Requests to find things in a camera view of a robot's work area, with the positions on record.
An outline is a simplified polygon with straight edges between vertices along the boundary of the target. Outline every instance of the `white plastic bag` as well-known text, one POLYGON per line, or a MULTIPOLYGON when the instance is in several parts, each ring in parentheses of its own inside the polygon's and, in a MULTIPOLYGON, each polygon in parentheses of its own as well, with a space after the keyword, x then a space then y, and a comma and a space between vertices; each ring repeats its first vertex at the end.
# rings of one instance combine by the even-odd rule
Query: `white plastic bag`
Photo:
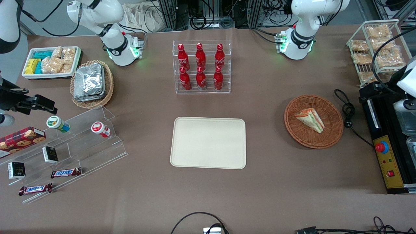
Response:
POLYGON ((141 28, 147 32, 158 32, 164 29, 165 23, 161 18, 162 13, 158 10, 159 4, 158 2, 153 2, 153 4, 147 1, 123 4, 124 18, 127 22, 126 26, 141 28))

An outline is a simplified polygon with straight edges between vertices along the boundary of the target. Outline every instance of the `sandwich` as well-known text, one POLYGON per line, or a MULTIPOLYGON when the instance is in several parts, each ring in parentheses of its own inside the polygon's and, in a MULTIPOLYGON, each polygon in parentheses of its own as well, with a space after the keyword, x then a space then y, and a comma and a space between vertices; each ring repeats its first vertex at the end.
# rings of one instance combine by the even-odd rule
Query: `sandwich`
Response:
POLYGON ((319 118, 319 115, 318 113, 316 113, 316 110, 313 108, 302 110, 298 114, 295 114, 295 118, 297 118, 302 123, 315 130, 317 133, 321 133, 324 131, 324 123, 322 122, 321 118, 319 118))

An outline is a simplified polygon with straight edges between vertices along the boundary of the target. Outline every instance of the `coca-cola bottle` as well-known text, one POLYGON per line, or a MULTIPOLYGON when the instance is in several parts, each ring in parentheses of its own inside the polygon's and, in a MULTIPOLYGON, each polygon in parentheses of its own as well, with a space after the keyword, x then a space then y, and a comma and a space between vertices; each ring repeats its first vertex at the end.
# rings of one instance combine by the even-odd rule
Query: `coca-cola bottle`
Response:
POLYGON ((188 54, 185 52, 183 44, 178 45, 178 50, 179 50, 179 53, 178 53, 179 64, 181 65, 181 67, 184 67, 186 71, 189 71, 191 66, 189 65, 188 54))
POLYGON ((224 59, 223 45, 220 43, 217 45, 217 52, 215 53, 215 66, 222 69, 224 67, 224 59))
POLYGON ((204 71, 206 68, 206 58, 205 58, 205 52, 204 50, 202 50, 201 43, 196 44, 195 58, 196 58, 196 66, 201 67, 202 70, 204 71))
POLYGON ((196 83, 198 84, 198 89, 199 90, 206 90, 207 85, 206 85, 206 80, 205 80, 205 74, 202 70, 202 67, 197 67, 196 68, 196 83))
POLYGON ((179 76, 181 80, 181 84, 185 90, 190 90, 192 88, 191 80, 189 79, 189 75, 186 73, 186 69, 184 67, 179 68, 181 75, 179 76))
POLYGON ((221 67, 220 66, 215 67, 215 73, 214 73, 215 90, 221 90, 223 88, 223 80, 224 80, 224 76, 221 72, 221 67))

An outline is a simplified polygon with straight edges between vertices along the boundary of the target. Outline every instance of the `aluminum foil packet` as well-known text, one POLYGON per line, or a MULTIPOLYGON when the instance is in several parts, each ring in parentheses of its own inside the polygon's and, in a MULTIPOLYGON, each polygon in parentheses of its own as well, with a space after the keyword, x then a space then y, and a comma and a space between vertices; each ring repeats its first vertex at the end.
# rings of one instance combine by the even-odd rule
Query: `aluminum foil packet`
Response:
POLYGON ((90 66, 80 67, 75 72, 74 99, 86 102, 105 97, 104 68, 94 63, 90 66))

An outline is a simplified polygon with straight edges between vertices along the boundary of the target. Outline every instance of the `round wicker basket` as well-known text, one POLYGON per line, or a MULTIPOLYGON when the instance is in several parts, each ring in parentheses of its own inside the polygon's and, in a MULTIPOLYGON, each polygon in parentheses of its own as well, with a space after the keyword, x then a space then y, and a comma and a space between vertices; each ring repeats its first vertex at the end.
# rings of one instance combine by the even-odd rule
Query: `round wicker basket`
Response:
MULTIPOLYGON (((87 109, 93 109, 101 105, 104 106, 111 99, 111 96, 113 95, 113 91, 114 91, 113 74, 111 73, 110 68, 107 66, 107 64, 105 64, 103 61, 97 61, 97 60, 88 61, 86 63, 81 64, 79 67, 90 66, 93 63, 99 63, 104 67, 106 96, 103 99, 92 100, 92 101, 87 101, 87 102, 78 102, 77 100, 72 98, 72 102, 75 103, 77 106, 82 107, 82 108, 87 108, 87 109)), ((69 90, 72 95, 74 95, 74 79, 75 79, 75 74, 72 75, 71 86, 69 87, 69 90)))
POLYGON ((285 110, 285 125, 297 142, 313 149, 333 146, 344 130, 340 112, 330 101, 317 95, 302 95, 290 101, 285 110), (295 118, 296 113, 307 108, 314 108, 318 113, 325 126, 322 133, 317 133, 295 118))

